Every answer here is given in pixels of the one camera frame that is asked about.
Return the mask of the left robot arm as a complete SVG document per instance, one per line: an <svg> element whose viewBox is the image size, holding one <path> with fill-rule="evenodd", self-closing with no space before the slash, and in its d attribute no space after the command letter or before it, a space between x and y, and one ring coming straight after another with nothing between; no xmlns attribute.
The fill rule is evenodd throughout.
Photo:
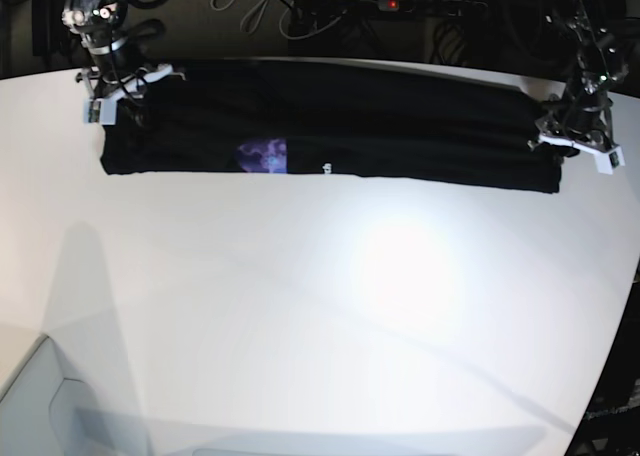
<svg viewBox="0 0 640 456"><path fill-rule="evenodd" d="M575 62L560 98L544 102L539 140L594 155L618 148L608 92L628 74L623 50L600 0L555 0L554 21L575 42Z"/></svg>

